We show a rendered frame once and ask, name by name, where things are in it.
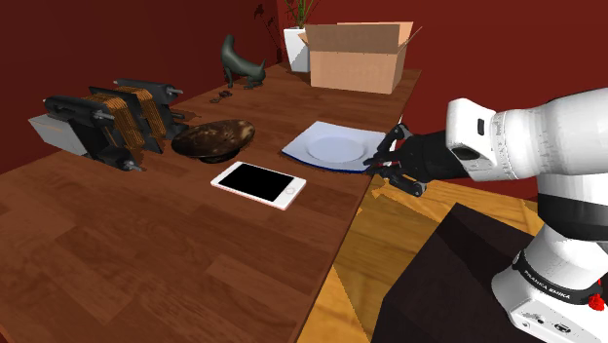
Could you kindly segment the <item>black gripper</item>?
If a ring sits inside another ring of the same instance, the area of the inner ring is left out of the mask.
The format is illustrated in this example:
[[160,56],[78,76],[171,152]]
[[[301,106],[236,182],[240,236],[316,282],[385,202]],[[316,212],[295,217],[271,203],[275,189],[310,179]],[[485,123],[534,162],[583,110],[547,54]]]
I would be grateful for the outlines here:
[[[404,139],[397,150],[399,167],[382,165],[394,161],[391,146]],[[415,197],[421,197],[426,191],[424,182],[469,177],[459,160],[446,147],[445,132],[412,135],[405,124],[397,124],[387,132],[374,155],[364,160],[363,164],[370,166],[365,170],[366,174],[378,174],[394,187]],[[406,178],[402,172],[416,180]]]

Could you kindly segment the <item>white square plate blue rim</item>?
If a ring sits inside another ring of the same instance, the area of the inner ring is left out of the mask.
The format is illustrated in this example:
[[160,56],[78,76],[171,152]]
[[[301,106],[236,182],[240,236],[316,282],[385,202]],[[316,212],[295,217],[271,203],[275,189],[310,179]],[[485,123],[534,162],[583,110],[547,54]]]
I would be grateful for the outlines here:
[[377,152],[381,132],[317,121],[286,145],[282,152],[310,166],[336,172],[364,172],[363,161]]

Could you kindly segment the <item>open cardboard box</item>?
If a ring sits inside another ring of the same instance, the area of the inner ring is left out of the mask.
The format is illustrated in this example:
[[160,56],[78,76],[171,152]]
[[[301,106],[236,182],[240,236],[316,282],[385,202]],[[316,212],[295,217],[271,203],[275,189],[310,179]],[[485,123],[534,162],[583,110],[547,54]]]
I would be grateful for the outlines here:
[[389,95],[399,83],[411,21],[309,24],[299,35],[309,49],[313,87]]

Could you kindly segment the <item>dark robot stand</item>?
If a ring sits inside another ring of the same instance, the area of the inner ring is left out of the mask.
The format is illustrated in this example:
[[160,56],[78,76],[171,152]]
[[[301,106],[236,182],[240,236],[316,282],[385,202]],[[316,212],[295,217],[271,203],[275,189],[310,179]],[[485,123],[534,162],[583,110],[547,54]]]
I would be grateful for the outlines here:
[[544,343],[513,326],[491,289],[532,239],[455,204],[387,292],[371,343]]

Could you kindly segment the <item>white phone with black screen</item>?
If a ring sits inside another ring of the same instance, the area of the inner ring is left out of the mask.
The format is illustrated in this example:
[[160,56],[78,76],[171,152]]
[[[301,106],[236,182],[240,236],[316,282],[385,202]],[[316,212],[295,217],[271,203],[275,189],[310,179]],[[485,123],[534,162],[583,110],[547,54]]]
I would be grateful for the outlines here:
[[240,161],[210,182],[214,187],[279,210],[286,210],[306,183],[303,178]]

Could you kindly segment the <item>white pot with plant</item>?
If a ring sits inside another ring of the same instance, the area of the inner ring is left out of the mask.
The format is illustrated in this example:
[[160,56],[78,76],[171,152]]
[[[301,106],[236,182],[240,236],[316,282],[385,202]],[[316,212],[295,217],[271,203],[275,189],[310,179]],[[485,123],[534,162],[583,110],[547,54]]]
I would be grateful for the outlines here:
[[299,37],[305,33],[305,25],[315,9],[315,0],[284,0],[286,13],[290,20],[284,29],[285,48],[292,72],[308,73],[310,71],[310,53],[304,41]]

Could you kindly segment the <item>dark brown bowl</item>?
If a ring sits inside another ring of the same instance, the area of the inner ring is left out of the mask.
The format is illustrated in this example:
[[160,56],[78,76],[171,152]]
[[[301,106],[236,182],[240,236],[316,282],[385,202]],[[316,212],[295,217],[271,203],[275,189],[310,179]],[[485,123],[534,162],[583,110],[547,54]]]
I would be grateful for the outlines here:
[[236,157],[252,141],[254,125],[246,120],[222,120],[191,127],[172,141],[172,150],[203,163],[217,164]]

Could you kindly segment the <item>dark green animal figure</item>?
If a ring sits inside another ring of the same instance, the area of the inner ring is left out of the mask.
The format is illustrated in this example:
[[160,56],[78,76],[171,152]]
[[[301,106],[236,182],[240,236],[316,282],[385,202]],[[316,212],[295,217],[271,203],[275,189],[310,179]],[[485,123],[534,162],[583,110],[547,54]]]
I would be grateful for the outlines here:
[[228,88],[231,89],[234,85],[234,74],[246,77],[247,85],[245,86],[245,89],[253,89],[261,86],[263,80],[266,78],[266,60],[263,60],[260,64],[255,64],[246,60],[236,53],[234,50],[234,42],[234,36],[228,34],[223,41],[220,53],[221,63],[225,76],[228,79]]

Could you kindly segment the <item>brown wooden table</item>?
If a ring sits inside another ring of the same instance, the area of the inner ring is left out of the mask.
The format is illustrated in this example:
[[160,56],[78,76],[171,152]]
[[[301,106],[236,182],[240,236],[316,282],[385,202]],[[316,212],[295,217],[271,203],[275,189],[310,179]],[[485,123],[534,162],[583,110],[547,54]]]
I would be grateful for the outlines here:
[[0,175],[0,326],[14,343],[295,343],[370,179],[283,154],[312,124],[385,132],[390,95],[314,88],[282,65],[264,84],[176,106],[190,125],[245,119],[240,160],[306,184],[286,210],[220,190],[223,171],[166,149],[140,171],[57,152]]

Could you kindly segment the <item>black and orange appliance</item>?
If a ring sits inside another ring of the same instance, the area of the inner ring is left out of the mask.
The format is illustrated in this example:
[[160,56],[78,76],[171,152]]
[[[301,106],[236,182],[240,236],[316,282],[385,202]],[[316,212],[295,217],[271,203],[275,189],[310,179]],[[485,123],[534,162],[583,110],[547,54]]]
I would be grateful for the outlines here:
[[29,124],[46,143],[121,171],[139,170],[139,150],[163,152],[161,139],[188,129],[170,103],[182,93],[171,84],[117,79],[114,89],[91,87],[84,97],[54,95],[47,112]]

